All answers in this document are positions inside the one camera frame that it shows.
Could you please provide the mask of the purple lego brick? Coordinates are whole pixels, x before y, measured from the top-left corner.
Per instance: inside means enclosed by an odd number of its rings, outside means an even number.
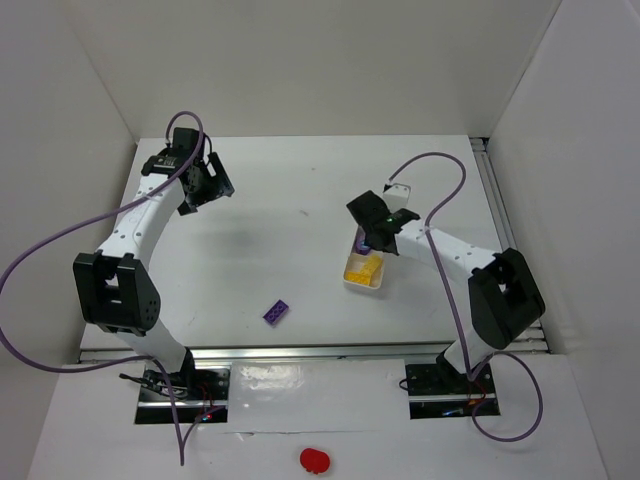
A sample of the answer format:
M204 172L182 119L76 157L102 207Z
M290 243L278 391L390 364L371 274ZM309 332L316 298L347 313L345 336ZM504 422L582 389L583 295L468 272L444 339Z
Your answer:
M262 319L269 326L274 327L287 315L289 310L289 305L279 299L262 315Z

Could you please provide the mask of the light yellow lego brick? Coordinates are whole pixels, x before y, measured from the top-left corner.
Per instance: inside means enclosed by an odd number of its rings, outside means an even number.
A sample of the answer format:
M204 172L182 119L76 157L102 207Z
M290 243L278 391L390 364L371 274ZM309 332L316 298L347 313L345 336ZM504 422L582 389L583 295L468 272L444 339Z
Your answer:
M384 260L381 256L372 254L366 257L366 261L362 265L359 271L367 272L372 275L372 277L376 274L376 272L383 265Z

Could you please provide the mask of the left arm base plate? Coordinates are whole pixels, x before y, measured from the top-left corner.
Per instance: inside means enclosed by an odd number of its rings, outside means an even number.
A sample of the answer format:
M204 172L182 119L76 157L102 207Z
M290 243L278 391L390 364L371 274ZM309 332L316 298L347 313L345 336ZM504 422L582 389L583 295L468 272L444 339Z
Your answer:
M202 416L202 423L222 424L228 420L230 369L198 369L193 385L174 385L177 418L181 424L191 424ZM134 423L160 425L173 422L168 390L159 372L145 370L132 379L139 389Z

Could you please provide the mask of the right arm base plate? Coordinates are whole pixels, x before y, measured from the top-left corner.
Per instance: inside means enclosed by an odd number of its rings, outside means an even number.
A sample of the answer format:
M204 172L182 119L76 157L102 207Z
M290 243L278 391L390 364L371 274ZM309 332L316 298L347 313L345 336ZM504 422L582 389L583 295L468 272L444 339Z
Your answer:
M475 408L478 416L500 415L489 365L469 382L465 377L446 380L435 364L407 364L398 386L408 394L412 420L471 417Z

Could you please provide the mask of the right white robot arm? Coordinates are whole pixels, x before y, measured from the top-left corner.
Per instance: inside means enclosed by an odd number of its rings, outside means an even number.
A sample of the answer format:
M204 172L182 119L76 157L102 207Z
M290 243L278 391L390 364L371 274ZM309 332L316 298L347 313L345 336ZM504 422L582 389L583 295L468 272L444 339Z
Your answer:
M458 339L439 356L443 368L472 376L546 312L529 265L519 251L479 248L427 224L418 214L391 211L367 191L346 205L372 250L433 268L443 281Z

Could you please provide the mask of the white divided plastic container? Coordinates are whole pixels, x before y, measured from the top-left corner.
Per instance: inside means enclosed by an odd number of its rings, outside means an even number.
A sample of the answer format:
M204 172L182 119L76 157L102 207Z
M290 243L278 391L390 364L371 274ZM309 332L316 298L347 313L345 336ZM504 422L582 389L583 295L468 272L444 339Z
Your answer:
M342 274L344 286L362 294L378 294L381 291L384 271L384 255L366 244L364 231L357 227Z

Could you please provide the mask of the round purple flower lego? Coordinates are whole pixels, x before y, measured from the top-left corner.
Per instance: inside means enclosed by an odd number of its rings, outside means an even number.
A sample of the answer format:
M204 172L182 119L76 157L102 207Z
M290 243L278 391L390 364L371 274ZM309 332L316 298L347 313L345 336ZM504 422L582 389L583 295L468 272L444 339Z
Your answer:
M353 244L353 251L359 255L368 255L371 248L366 244L362 238L356 238Z

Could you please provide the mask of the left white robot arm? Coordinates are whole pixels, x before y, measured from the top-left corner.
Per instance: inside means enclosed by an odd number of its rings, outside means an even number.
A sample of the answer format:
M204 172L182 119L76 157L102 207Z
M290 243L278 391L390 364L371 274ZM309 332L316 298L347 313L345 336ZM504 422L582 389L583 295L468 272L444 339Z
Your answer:
M182 378L194 370L193 356L160 319L161 297L149 264L173 214L194 214L234 193L208 142L196 129L175 129L167 146L144 163L133 208L95 252L80 253L73 262L84 320L151 357L153 369Z

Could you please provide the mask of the dark yellow lego brick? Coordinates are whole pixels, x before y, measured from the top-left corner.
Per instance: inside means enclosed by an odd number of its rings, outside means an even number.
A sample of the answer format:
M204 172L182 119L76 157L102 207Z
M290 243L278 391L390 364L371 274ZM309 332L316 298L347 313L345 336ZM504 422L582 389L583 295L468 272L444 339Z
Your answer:
M372 275L362 271L347 271L344 274L344 280L353 284L370 287L372 283Z

